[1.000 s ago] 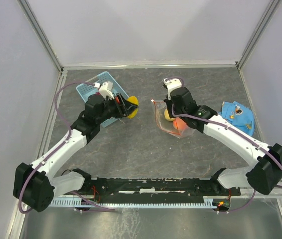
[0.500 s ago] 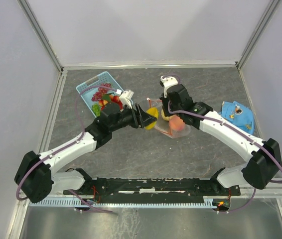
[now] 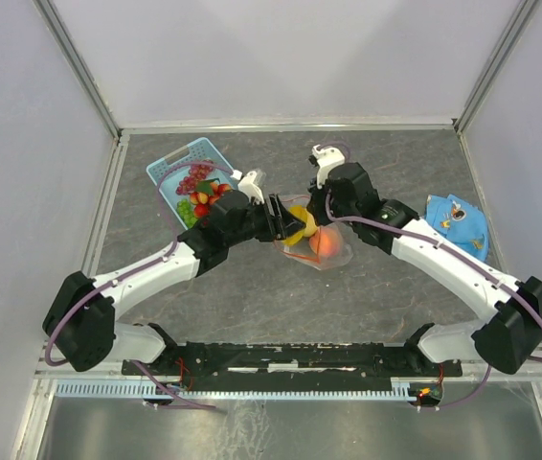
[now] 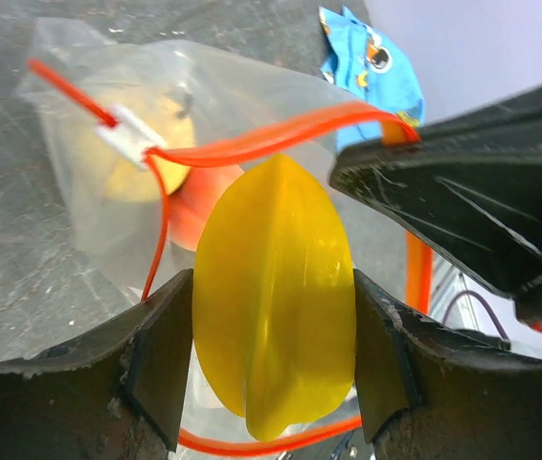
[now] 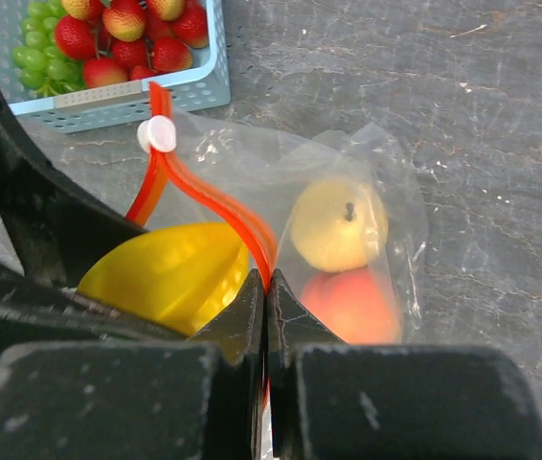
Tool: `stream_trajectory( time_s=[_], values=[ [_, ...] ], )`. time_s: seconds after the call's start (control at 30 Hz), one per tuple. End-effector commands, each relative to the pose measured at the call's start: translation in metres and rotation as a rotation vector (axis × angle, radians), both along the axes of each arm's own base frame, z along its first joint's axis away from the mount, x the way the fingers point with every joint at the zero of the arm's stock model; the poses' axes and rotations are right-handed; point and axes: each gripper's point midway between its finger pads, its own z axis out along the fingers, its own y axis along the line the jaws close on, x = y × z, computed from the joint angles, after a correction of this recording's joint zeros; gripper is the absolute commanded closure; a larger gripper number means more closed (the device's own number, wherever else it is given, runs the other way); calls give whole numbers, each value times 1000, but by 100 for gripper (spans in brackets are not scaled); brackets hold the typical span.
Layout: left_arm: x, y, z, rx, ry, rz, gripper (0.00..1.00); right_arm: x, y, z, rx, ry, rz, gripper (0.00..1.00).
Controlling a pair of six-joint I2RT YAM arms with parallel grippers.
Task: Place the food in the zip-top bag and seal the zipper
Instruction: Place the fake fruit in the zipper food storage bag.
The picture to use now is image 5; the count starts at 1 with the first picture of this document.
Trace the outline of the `yellow starfruit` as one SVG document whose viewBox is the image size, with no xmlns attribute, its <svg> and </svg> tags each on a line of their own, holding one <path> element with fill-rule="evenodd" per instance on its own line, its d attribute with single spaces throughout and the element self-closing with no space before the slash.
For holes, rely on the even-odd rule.
<svg viewBox="0 0 542 460">
<path fill-rule="evenodd" d="M 248 272 L 249 251 L 233 228 L 198 222 L 120 244 L 85 273 L 78 293 L 192 336 L 236 299 Z"/>
</svg>

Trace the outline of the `orange pink peach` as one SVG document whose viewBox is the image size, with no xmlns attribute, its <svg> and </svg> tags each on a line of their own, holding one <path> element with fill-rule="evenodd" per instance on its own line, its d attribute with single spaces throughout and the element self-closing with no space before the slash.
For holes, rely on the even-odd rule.
<svg viewBox="0 0 542 460">
<path fill-rule="evenodd" d="M 397 343 L 402 311 L 392 282 L 366 267 L 319 273 L 305 284 L 300 302 L 328 329 L 351 345 Z"/>
</svg>

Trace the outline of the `clear zip top bag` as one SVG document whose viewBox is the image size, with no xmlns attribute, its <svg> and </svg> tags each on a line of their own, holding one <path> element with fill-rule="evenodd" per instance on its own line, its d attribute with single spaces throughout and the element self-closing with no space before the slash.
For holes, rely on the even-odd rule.
<svg viewBox="0 0 542 460">
<path fill-rule="evenodd" d="M 274 450 L 283 459 L 395 459 L 363 389 L 372 345 L 419 321 L 423 201 L 398 143 L 374 124 L 305 139 L 178 118 L 150 87 L 138 129 L 147 172 L 127 218 L 145 223 L 173 187 L 215 220 L 121 244 L 78 292 L 181 334 L 235 299 L 254 265 L 267 296 Z"/>
</svg>

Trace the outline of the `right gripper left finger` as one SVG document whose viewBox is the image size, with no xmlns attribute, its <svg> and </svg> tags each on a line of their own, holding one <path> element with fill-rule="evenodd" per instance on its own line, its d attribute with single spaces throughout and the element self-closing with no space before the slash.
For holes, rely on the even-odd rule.
<svg viewBox="0 0 542 460">
<path fill-rule="evenodd" d="M 257 459 L 262 288 L 188 340 L 0 314 L 0 459 Z"/>
</svg>

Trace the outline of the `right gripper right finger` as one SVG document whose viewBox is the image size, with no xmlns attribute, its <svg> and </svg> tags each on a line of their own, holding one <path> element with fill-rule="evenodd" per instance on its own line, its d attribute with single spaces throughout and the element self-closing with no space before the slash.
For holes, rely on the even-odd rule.
<svg viewBox="0 0 542 460">
<path fill-rule="evenodd" d="M 515 363 L 481 346 L 351 346 L 282 273 L 266 300 L 281 459 L 542 459 L 542 417 Z"/>
</svg>

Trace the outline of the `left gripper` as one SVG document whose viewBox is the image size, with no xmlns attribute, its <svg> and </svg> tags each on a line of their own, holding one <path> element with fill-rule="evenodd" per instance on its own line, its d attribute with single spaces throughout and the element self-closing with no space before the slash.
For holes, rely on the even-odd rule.
<svg viewBox="0 0 542 460">
<path fill-rule="evenodd" d="M 76 286 L 101 257 L 144 232 L 56 169 L 1 91 L 0 217 L 25 274 L 53 287 Z M 0 276 L 0 355 L 29 342 L 185 338 L 72 289 Z"/>
</svg>

